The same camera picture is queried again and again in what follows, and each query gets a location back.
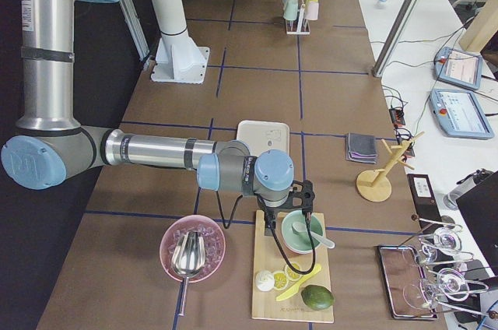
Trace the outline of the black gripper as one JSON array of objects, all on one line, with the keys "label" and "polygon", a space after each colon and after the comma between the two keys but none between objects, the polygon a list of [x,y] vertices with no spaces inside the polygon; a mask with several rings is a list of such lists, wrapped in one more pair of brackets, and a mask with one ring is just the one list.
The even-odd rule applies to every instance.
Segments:
[{"label": "black gripper", "polygon": [[266,208],[266,234],[271,235],[275,229],[276,216],[279,212],[291,212],[297,210],[304,217],[304,223],[310,224],[311,214],[313,212],[314,190],[311,181],[294,180],[287,198],[276,207]]}]

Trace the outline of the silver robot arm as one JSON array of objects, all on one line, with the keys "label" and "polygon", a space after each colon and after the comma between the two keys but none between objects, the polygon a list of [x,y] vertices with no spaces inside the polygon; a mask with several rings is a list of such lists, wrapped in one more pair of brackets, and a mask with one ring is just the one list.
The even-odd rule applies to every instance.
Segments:
[{"label": "silver robot arm", "polygon": [[[43,190],[90,168],[139,164],[197,174],[199,187],[257,199],[269,229],[277,212],[313,212],[309,181],[297,181],[293,161],[278,149],[253,156],[246,143],[127,134],[81,125],[73,116],[74,4],[21,0],[24,114],[1,151],[6,173],[25,188]],[[119,0],[80,0],[118,2]]]}]

